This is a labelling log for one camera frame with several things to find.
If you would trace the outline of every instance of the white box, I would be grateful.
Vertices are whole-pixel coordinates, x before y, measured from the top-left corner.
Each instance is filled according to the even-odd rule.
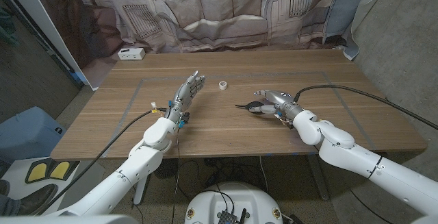
[[[118,53],[118,57],[121,60],[143,60],[144,52],[143,48],[137,49],[121,49]]]

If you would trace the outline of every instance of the white tape roll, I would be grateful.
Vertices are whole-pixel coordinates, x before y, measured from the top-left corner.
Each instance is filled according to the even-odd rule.
[[[219,89],[224,90],[227,88],[227,83],[225,81],[219,82]]]

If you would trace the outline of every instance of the wire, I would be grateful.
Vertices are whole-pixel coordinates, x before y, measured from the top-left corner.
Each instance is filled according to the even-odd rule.
[[[179,169],[181,168],[181,165],[179,164],[180,156],[179,156],[179,140],[178,140],[178,134],[179,134],[179,128],[177,130],[177,148],[178,148],[178,174],[177,174],[177,184],[175,185],[175,193],[173,195],[173,210],[172,210],[172,224],[173,219],[175,217],[175,201],[177,200],[177,189],[178,189],[178,182],[179,182]]]
[[[135,194],[136,190],[137,190],[136,186],[132,186],[132,188],[134,189],[134,194]],[[131,208],[134,208],[134,206],[137,208],[138,212],[140,212],[140,214],[142,215],[142,224],[144,224],[144,217],[143,217],[142,211],[139,209],[139,207],[136,204],[132,203],[132,207]]]
[[[231,213],[232,213],[232,214],[234,213],[234,202],[233,202],[233,200],[231,199],[231,197],[228,196],[227,193],[219,192],[219,191],[217,191],[217,190],[203,190],[203,191],[201,191],[200,193],[202,193],[202,192],[216,192],[216,193],[220,193],[220,194],[223,194],[223,195],[227,196],[227,197],[230,199],[231,203],[233,204],[233,209],[232,209]]]
[[[206,187],[204,186],[202,180],[201,180],[201,177],[199,177],[199,163],[198,163],[197,161],[195,161],[195,160],[189,160],[189,161],[184,162],[183,164],[181,164],[181,167],[183,167],[185,164],[187,164],[187,163],[189,163],[189,162],[194,162],[194,163],[196,163],[196,172],[197,172],[196,174],[198,175],[199,183],[201,184],[201,186],[202,186],[203,188],[206,188]]]
[[[264,188],[265,189],[265,191],[267,192],[267,188],[266,188],[266,185],[265,185],[265,182],[260,178],[260,176],[259,176],[259,174],[262,174],[262,176],[263,176],[263,172],[261,171],[261,169],[259,168],[259,167],[256,167],[256,166],[254,166],[254,165],[249,165],[249,164],[244,164],[244,163],[239,163],[239,162],[227,162],[227,163],[224,163],[223,165],[222,165],[222,167],[227,167],[227,165],[228,164],[234,164],[234,165],[237,165],[237,166],[244,166],[245,168],[247,168],[248,169],[248,171],[250,172],[250,173],[252,173],[253,175],[255,175],[255,177],[257,177],[257,180],[259,181],[259,187],[260,188]],[[256,169],[257,170],[257,172],[256,173],[254,173],[254,171],[252,171],[250,168],[254,168],[254,169]],[[244,181],[244,182],[246,182],[246,183],[248,183],[248,184],[254,184],[254,183],[250,183],[250,182],[248,182],[248,181],[246,181],[246,180],[243,180],[243,179],[239,179],[240,181]]]
[[[438,125],[436,125],[436,124],[426,120],[425,118],[423,118],[423,117],[421,117],[419,115],[416,115],[416,114],[412,113],[409,110],[406,110],[406,109],[400,107],[399,105],[396,105],[396,104],[394,104],[394,103],[392,103],[392,102],[390,102],[390,101],[388,101],[388,100],[386,100],[384,98],[380,98],[380,97],[377,97],[375,95],[371,95],[370,93],[366,93],[366,92],[363,92],[361,90],[357,90],[355,88],[350,88],[350,87],[347,87],[347,86],[338,86],[338,85],[335,85],[335,84],[326,84],[326,85],[317,85],[317,86],[306,87],[306,88],[303,88],[302,90],[300,90],[300,91],[298,91],[296,93],[296,95],[294,97],[294,102],[298,101],[298,99],[300,98],[301,93],[303,93],[304,91],[312,90],[312,89],[316,89],[316,88],[339,88],[339,89],[343,89],[343,90],[349,90],[349,91],[355,92],[357,94],[364,95],[366,97],[373,98],[373,99],[375,99],[377,101],[383,102],[384,104],[390,105],[391,107],[393,107],[393,108],[395,108],[395,109],[397,109],[397,110],[399,110],[401,112],[404,112],[405,114],[407,114],[407,115],[409,115],[409,116],[411,116],[411,117],[413,117],[413,118],[415,118],[415,119],[417,119],[417,120],[419,120],[419,121],[421,121],[421,122],[423,122],[423,123],[425,123],[425,124],[427,124],[427,125],[429,125],[429,126],[431,126],[431,127],[433,127],[433,128],[438,130]]]
[[[261,163],[261,155],[259,156],[259,158],[260,158],[261,172],[263,173],[263,177],[265,178],[266,193],[269,194],[268,181],[266,180],[266,174],[265,174],[265,171],[263,170],[263,164]]]
[[[364,204],[364,202],[362,202],[362,200],[360,200],[360,198],[358,198],[356,196],[356,194],[351,190],[350,187],[348,187],[348,189],[350,190],[350,192],[353,194],[353,196],[355,196],[355,198],[357,199],[357,201],[359,201],[360,203],[362,203],[362,205],[367,208],[371,213],[375,214],[378,218],[382,219],[382,221],[389,223],[389,224],[393,224],[391,221],[388,221],[387,219],[383,218],[382,216],[380,216],[379,214],[375,213],[370,207],[368,207],[366,204]]]
[[[222,193],[222,192],[220,191],[218,183],[216,183],[216,187],[218,187],[218,191],[220,192],[220,195],[222,196],[222,198],[223,198],[224,201],[225,201],[225,206],[226,206],[226,207],[225,207],[225,211],[227,211],[227,213],[228,213],[228,204],[227,204],[227,200],[225,200],[224,193]]]
[[[138,121],[139,119],[143,118],[144,116],[146,116],[147,114],[150,114],[152,112],[152,110],[149,110],[148,112],[145,112],[144,114],[141,114],[139,117],[135,118],[134,120],[132,120],[128,125],[125,126],[125,128],[123,128],[123,130],[121,132],[119,132],[117,134],[117,136],[115,138],[113,138],[108,145],[103,148],[103,150],[93,159],[93,161],[91,161],[91,163],[89,163],[89,165],[75,178],[72,180],[72,182],[70,182],[64,189],[61,190],[61,192],[56,195],[56,197],[54,197],[45,207],[43,207],[43,209],[41,209],[39,211],[38,214],[42,214],[44,213],[44,211],[46,211],[47,209],[50,208],[50,206],[52,206],[68,189],[71,188],[72,185],[74,185],[85,173],[87,173],[87,171],[94,165],[94,163],[96,163],[96,161],[105,153],[105,151],[107,151],[112,144],[114,144],[114,142],[116,142],[116,140],[122,136],[122,134],[132,125],[134,124],[136,121]]]
[[[137,205],[134,204],[134,207],[137,208],[138,212],[142,215],[142,224],[144,224],[144,217],[143,217],[143,213],[142,211],[139,209],[139,207]]]

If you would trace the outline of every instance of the white robot body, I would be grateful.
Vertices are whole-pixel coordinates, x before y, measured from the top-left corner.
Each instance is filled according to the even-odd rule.
[[[277,202],[259,188],[242,182],[225,182],[219,184],[219,189],[232,198],[235,208],[233,214],[237,221],[240,221],[245,208],[248,213],[246,216],[249,216],[245,218],[245,224],[283,223]],[[211,186],[207,190],[218,191],[218,188]],[[227,200],[228,213],[231,213],[233,204],[226,195],[223,196]],[[225,201],[220,193],[202,192],[189,203],[184,221],[185,224],[219,223],[225,209]]]

